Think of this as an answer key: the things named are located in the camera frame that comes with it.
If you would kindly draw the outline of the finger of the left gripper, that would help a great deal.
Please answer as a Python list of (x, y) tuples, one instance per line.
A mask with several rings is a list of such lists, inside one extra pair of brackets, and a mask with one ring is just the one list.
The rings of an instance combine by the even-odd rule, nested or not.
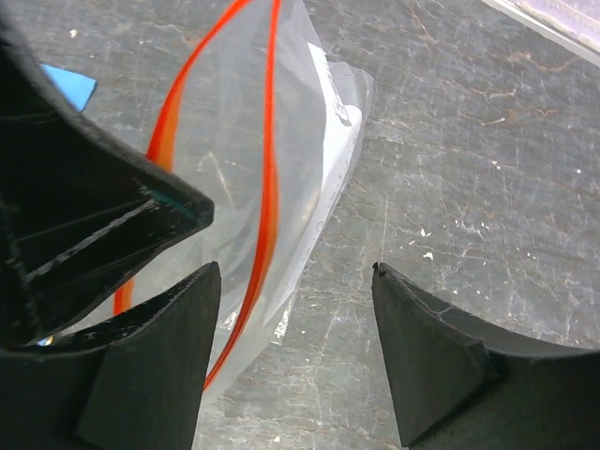
[(1, 18), (1, 345), (86, 316), (213, 202), (78, 112)]

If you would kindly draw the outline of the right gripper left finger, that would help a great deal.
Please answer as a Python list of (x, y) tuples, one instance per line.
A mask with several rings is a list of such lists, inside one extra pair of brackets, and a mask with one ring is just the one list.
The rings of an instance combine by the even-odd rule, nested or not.
[(53, 345), (2, 352), (2, 447), (189, 449), (220, 294), (210, 262)]

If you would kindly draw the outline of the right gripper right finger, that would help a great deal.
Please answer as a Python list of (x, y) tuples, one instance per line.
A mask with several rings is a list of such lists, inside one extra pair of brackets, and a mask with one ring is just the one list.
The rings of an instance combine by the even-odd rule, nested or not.
[(383, 262), (371, 291), (403, 446), (598, 447), (598, 352), (486, 322)]

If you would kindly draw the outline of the clear zip top bag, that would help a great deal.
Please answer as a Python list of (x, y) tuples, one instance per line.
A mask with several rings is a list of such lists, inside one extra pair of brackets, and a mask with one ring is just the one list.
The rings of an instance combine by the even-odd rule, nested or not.
[(182, 66), (147, 156), (202, 191), (212, 225), (117, 294), (138, 304), (215, 262), (221, 300), (202, 404), (285, 328), (297, 284), (362, 148), (373, 80), (327, 59), (301, 1), (234, 1)]

